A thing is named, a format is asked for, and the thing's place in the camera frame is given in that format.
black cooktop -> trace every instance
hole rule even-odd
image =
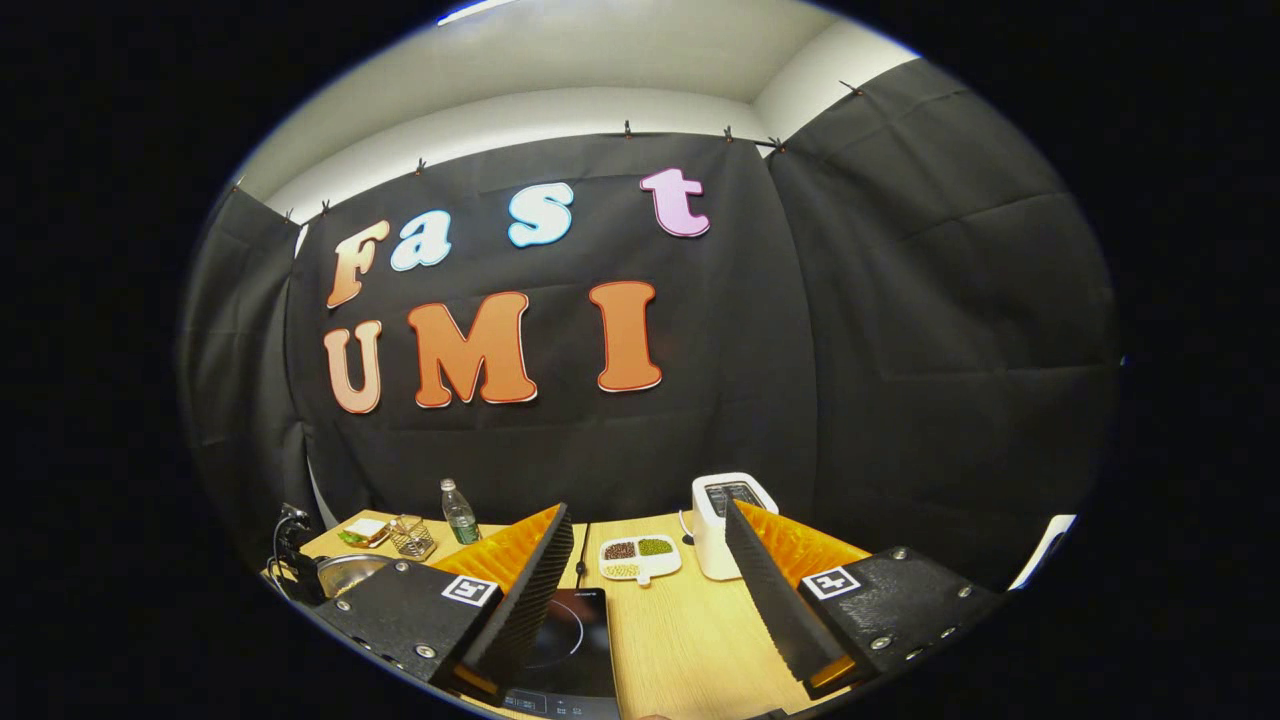
[[[620,720],[603,588],[561,588],[503,701],[541,717]]]

white wall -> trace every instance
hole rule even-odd
[[[722,97],[618,87],[579,87],[504,95],[451,108],[365,138],[289,181],[265,202],[276,213],[291,208],[296,220],[370,187],[413,172],[417,159],[435,165],[453,158],[535,140],[622,132],[768,135],[755,111]]]
[[[918,58],[861,26],[840,22],[796,53],[756,96],[753,108],[773,137],[787,138],[854,87]]]
[[[916,55],[861,26],[840,22],[822,32],[773,77],[751,105],[667,90],[576,87],[504,95],[425,115],[367,137],[308,168],[265,200],[306,220],[330,205],[428,165],[507,145],[621,132],[791,137],[814,115],[859,86]],[[762,147],[765,155],[769,149]]]

green beans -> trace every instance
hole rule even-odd
[[[671,543],[667,541],[646,538],[640,541],[640,555],[663,555],[671,552]]]

black fabric backdrop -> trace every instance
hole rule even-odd
[[[305,457],[339,519],[436,516],[445,477],[481,521],[562,500],[580,520],[644,516],[687,506],[699,475],[744,470],[800,521],[1007,587],[1093,483],[1119,363],[1106,268],[1053,170],[959,82],[913,60],[864,91],[764,161],[722,138],[591,136],[410,173],[312,218],[296,261],[297,225],[232,193],[197,263],[180,365],[201,398],[197,457],[236,532],[262,538],[280,500],[312,509]],[[671,167],[703,183],[690,197],[712,220],[700,237],[667,234],[639,187]],[[573,188],[571,229],[513,246],[511,197],[552,182]],[[452,217],[449,255],[394,270],[399,229],[435,209]],[[380,220],[390,233],[361,292],[329,310],[337,243]],[[596,387],[604,338],[588,293],[613,281],[657,291],[658,387]],[[530,301],[538,397],[454,392],[419,407],[408,311],[443,302],[466,333],[504,291]],[[216,307],[221,324],[198,319]],[[383,323],[383,391],[353,415],[330,389],[323,337],[366,320]],[[353,338],[347,357],[362,387]],[[268,550],[246,547],[251,562]]]
[[[243,192],[210,214],[178,319],[178,395],[196,469],[237,550],[261,566],[280,503],[319,518],[284,373],[298,225]]]
[[[667,234],[640,179],[681,168],[703,183],[695,238]],[[573,188],[572,227],[559,241],[516,247],[512,196],[531,184]],[[452,215],[449,255],[397,272],[403,224],[433,209]],[[335,246],[389,220],[362,290],[329,310]],[[596,387],[604,336],[590,290],[643,281],[650,356],[662,382],[640,392]],[[443,302],[468,333],[485,296],[520,291],[530,402],[479,397],[442,409],[415,402],[413,307]],[[367,415],[339,407],[324,334],[380,320],[381,400]],[[577,520],[658,515],[687,507],[699,475],[741,470],[780,507],[812,516],[815,388],[809,313],[782,206],[749,143],[701,136],[594,136],[504,147],[412,173],[334,205],[308,223],[288,296],[288,368],[306,419],[321,497],[339,519],[374,507],[439,516],[439,480],[454,478],[481,523],[512,523],[566,501]],[[347,346],[364,386],[360,345]]]
[[[817,521],[996,591],[1093,484],[1116,396],[1111,283],[1052,168],[927,60],[768,158],[818,382]]]

pink letter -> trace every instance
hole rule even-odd
[[[676,237],[698,237],[710,229],[707,215],[689,213],[689,196],[701,195],[703,183],[686,181],[680,168],[668,168],[640,181],[640,190],[653,192],[653,210],[662,229]]]

